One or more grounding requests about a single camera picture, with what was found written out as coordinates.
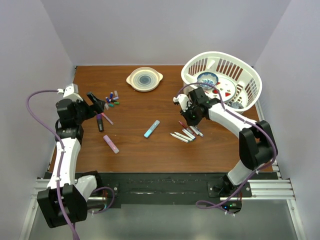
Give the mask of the small purple pen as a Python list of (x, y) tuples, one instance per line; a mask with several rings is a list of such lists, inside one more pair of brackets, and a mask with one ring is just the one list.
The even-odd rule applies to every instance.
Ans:
[(202, 133), (198, 131), (194, 126), (189, 127), (197, 136), (202, 136)]

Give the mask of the white marker green cap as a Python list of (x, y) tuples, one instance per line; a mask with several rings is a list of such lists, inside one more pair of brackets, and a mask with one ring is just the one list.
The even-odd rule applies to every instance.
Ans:
[(190, 142), (193, 141), (192, 138), (190, 138), (190, 137), (188, 137), (188, 136), (186, 136), (186, 135), (183, 135), (183, 134), (181, 134), (181, 133), (179, 133), (179, 132), (174, 132), (174, 134), (176, 134), (177, 136), (179, 136), (179, 137), (181, 137), (181, 138), (183, 138), (183, 139), (186, 139), (186, 140), (188, 140), (188, 141), (190, 141)]

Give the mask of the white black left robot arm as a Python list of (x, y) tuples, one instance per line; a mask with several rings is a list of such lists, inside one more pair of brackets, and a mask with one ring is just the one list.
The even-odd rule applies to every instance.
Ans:
[(88, 215), (90, 195), (99, 196), (104, 190), (97, 171), (75, 178), (84, 136), (82, 123), (103, 113), (105, 106), (105, 101), (92, 92), (86, 95), (92, 104), (68, 96), (55, 105), (58, 114), (55, 123), (55, 165), (46, 190), (37, 194), (37, 202), (50, 228), (67, 225), (68, 221), (72, 224), (84, 221)]

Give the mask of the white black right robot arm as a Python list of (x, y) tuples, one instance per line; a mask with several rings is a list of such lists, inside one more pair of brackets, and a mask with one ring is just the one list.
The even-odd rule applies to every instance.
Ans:
[[(173, 101), (181, 105), (180, 114), (190, 128), (195, 129), (202, 119), (207, 119), (238, 138), (239, 162), (218, 185), (220, 194), (235, 196), (259, 168), (277, 155), (266, 121), (254, 122), (239, 115), (219, 97), (209, 98), (200, 87)], [(215, 131), (207, 140), (184, 139), (175, 133), (177, 117), (173, 108), (159, 100), (128, 100), (110, 115), (115, 126), (106, 133), (120, 149), (120, 155), (111, 158), (112, 169), (117, 172), (186, 172), (205, 167), (217, 170), (230, 156), (221, 151), (226, 145), (224, 132)]]

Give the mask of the white marker teal cap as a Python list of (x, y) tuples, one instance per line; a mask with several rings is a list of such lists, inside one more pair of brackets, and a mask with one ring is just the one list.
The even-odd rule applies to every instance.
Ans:
[(183, 137), (181, 137), (181, 136), (179, 136), (179, 135), (177, 135), (177, 134), (170, 133), (170, 135), (171, 135), (172, 137), (174, 137), (174, 138), (176, 138), (176, 139), (184, 142), (184, 143), (189, 143), (189, 142), (190, 142), (189, 140), (187, 140), (187, 139), (185, 139), (185, 138), (183, 138)]

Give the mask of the light blue highlighter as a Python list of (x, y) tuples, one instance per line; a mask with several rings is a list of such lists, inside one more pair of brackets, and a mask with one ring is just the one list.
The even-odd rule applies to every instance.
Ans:
[(144, 133), (144, 137), (145, 138), (149, 138), (150, 135), (153, 133), (153, 131), (158, 127), (158, 125), (160, 124), (160, 121), (159, 120), (156, 120), (152, 125), (151, 127)]

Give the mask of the red transparent pen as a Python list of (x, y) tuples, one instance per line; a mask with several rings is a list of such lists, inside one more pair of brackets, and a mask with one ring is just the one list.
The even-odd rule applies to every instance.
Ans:
[(181, 121), (178, 121), (179, 124), (186, 129), (190, 134), (192, 134), (193, 136), (197, 136), (191, 129), (189, 129), (184, 123), (182, 123)]

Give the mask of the lavender highlighter pen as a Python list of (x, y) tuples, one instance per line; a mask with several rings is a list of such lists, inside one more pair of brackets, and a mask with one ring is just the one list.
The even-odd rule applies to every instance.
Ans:
[(108, 135), (104, 135), (103, 139), (115, 154), (119, 153), (119, 149), (116, 147), (116, 145), (113, 143), (113, 141), (109, 138)]

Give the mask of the white marker dark blue cap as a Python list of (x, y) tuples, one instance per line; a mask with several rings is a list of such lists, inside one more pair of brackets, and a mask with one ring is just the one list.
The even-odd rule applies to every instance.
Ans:
[(182, 131), (189, 137), (192, 139), (192, 141), (194, 141), (196, 139), (196, 137), (190, 133), (187, 129), (182, 129)]

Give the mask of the white pen lavender cap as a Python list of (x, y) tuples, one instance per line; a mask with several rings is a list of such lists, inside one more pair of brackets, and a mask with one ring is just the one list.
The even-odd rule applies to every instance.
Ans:
[(195, 130), (195, 133), (200, 136), (200, 137), (204, 137), (204, 135), (196, 128), (196, 127), (193, 127), (193, 130)]

